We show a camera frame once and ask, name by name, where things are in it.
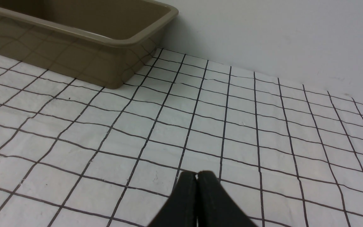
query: floor surface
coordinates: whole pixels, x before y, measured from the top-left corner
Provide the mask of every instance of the floor surface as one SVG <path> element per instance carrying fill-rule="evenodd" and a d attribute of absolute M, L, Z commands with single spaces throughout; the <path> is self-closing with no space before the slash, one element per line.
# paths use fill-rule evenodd
<path fill-rule="evenodd" d="M 117 90 L 0 56 L 0 227 L 146 226 L 184 170 L 258 226 L 363 226 L 363 103 L 164 49 Z"/>

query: tan plastic tub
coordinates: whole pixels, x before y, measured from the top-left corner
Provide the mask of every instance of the tan plastic tub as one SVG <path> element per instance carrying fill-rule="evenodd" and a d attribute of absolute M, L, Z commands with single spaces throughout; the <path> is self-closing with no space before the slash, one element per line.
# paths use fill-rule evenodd
<path fill-rule="evenodd" d="M 0 0 L 0 55 L 115 89 L 177 14 L 151 0 Z"/>

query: white wall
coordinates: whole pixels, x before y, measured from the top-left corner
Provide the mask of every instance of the white wall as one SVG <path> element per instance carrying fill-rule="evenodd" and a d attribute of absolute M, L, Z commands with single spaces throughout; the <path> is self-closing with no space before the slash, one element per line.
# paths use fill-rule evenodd
<path fill-rule="evenodd" d="M 363 0 L 159 0 L 163 47 L 363 100 Z"/>

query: grid paper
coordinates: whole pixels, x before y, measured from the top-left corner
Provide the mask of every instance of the grid paper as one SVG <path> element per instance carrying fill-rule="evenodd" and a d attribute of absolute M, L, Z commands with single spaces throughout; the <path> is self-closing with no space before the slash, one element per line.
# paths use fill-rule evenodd
<path fill-rule="evenodd" d="M 363 226 L 363 103 L 166 49 L 116 90 L 0 56 L 0 227 L 146 226 L 184 170 L 258 226 Z"/>

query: white grid mat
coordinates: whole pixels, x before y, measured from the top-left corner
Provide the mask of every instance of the white grid mat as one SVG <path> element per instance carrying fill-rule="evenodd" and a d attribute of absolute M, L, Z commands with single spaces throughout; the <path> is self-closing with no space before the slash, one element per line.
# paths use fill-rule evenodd
<path fill-rule="evenodd" d="M 0 56 L 0 227 L 146 226 L 183 170 L 258 226 L 363 226 L 363 104 L 164 49 L 117 90 Z"/>

